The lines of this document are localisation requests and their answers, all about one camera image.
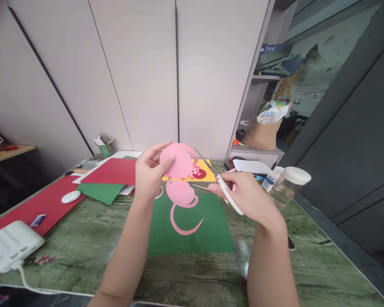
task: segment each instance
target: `green marble table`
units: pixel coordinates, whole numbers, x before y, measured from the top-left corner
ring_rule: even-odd
[[[222,172],[224,161],[212,161]],[[208,186],[207,182],[197,183]],[[207,191],[196,188],[198,193]],[[28,264],[32,287],[93,295],[115,249],[131,206],[119,195],[107,206],[86,197],[44,237],[31,258],[56,256],[51,263]],[[236,253],[166,255],[148,259],[135,301],[180,306],[247,306],[240,285],[246,277],[255,223],[221,201]],[[384,306],[364,276],[292,201],[281,210],[296,245],[291,264],[302,306]],[[0,274],[0,284],[21,287],[19,272]]]

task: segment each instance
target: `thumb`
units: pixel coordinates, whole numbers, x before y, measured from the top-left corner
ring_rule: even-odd
[[[157,166],[157,168],[158,168],[159,172],[161,173],[161,175],[164,175],[166,173],[168,168],[170,168],[171,165],[174,164],[175,160],[176,160],[176,156],[175,155],[170,155],[168,157],[168,159],[166,159],[164,162],[160,163]]]
[[[219,186],[219,184],[217,183],[211,183],[209,186],[208,186],[208,189],[209,191],[211,191],[213,194],[216,194],[220,197],[222,197],[223,199],[226,199],[226,196],[225,194],[223,193],[221,187]]]

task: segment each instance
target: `white cable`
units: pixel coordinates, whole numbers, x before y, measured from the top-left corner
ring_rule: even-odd
[[[41,289],[35,289],[35,288],[32,288],[30,287],[28,284],[27,284],[27,281],[26,281],[26,277],[24,275],[24,270],[23,270],[23,261],[22,260],[18,260],[16,261],[13,265],[12,265],[12,269],[13,270],[19,270],[20,271],[20,274],[21,274],[21,280],[23,282],[23,286],[32,291],[32,292],[36,292],[36,293],[39,293],[39,294],[46,294],[46,295],[51,295],[51,294],[60,294],[61,292],[57,292],[57,291],[44,291],[44,290],[41,290]]]

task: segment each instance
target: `pink mouse tail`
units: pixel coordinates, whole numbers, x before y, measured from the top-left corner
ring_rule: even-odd
[[[180,229],[176,223],[175,223],[175,219],[174,219],[174,211],[175,211],[175,207],[176,207],[176,203],[174,203],[174,205],[172,206],[172,209],[171,209],[171,224],[172,226],[174,227],[175,231],[180,234],[180,235],[191,235],[193,234],[195,231],[198,230],[198,228],[201,226],[202,222],[203,222],[203,218],[201,219],[201,221],[199,222],[198,225],[196,225],[195,228],[191,229],[191,230],[182,230]]]

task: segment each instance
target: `woven basket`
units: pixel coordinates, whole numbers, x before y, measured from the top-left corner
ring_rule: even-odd
[[[269,151],[275,149],[276,133],[282,121],[283,119],[275,124],[265,125],[255,119],[244,136],[242,143],[259,150]]]

